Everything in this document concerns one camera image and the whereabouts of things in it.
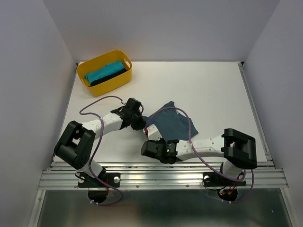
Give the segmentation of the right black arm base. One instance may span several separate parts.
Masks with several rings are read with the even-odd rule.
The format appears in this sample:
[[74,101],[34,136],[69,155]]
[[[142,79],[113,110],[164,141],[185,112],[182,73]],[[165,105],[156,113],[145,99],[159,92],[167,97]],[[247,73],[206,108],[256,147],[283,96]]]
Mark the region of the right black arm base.
[[225,178],[215,172],[204,172],[202,182],[205,187],[223,188],[226,186],[246,186],[244,169],[238,168],[231,163],[221,164],[220,173],[228,176]]

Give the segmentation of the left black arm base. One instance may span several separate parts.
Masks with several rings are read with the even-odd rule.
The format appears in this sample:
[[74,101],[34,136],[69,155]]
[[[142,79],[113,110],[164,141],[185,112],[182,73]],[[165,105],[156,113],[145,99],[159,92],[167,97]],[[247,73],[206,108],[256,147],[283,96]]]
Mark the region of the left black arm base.
[[[79,188],[105,188],[106,187],[106,185],[98,181],[96,178],[93,178],[84,172],[77,172],[75,176],[78,178]],[[120,187],[121,174],[118,172],[100,173],[98,177],[99,179],[109,184],[110,186],[113,186],[115,188]]]

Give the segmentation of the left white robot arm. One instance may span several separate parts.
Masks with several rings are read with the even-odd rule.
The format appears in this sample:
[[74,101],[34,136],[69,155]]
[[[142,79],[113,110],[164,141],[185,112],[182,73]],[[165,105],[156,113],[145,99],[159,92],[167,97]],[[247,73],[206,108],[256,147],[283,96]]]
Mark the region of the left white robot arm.
[[[75,170],[87,174],[94,186],[101,186],[105,182],[106,170],[94,161],[94,155],[102,137],[127,127],[136,131],[142,130],[146,125],[142,113],[142,103],[134,98],[129,98],[121,107],[103,117],[92,112],[86,113],[97,118],[84,123],[69,122],[54,147],[54,155]],[[95,151],[91,152],[95,140],[98,140],[98,143]]]

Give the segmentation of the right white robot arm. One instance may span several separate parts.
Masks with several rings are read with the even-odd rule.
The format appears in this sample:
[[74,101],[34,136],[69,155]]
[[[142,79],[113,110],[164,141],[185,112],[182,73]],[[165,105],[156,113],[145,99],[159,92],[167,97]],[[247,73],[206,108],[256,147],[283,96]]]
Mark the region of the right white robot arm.
[[147,130],[148,140],[141,148],[141,155],[163,164],[174,164],[193,158],[222,157],[226,160],[218,172],[218,180],[229,184],[245,170],[257,168],[255,138],[235,129],[225,129],[223,135],[206,140],[165,141],[155,125]]

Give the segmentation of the dark blue-grey t shirt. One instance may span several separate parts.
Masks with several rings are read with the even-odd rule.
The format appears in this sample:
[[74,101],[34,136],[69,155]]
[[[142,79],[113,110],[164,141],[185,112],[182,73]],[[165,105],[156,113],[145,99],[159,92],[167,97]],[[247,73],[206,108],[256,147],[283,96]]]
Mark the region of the dark blue-grey t shirt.
[[151,120],[150,116],[143,116],[149,124],[154,124],[165,141],[188,140],[188,119],[175,109],[163,110]]

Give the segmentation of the yellow plastic basket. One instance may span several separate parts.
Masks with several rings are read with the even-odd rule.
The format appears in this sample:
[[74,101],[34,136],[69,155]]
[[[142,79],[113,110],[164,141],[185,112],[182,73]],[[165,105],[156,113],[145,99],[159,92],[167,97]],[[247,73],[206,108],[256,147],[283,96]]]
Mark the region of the yellow plastic basket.
[[77,74],[92,96],[100,96],[119,88],[132,79],[132,62],[120,50],[81,63]]

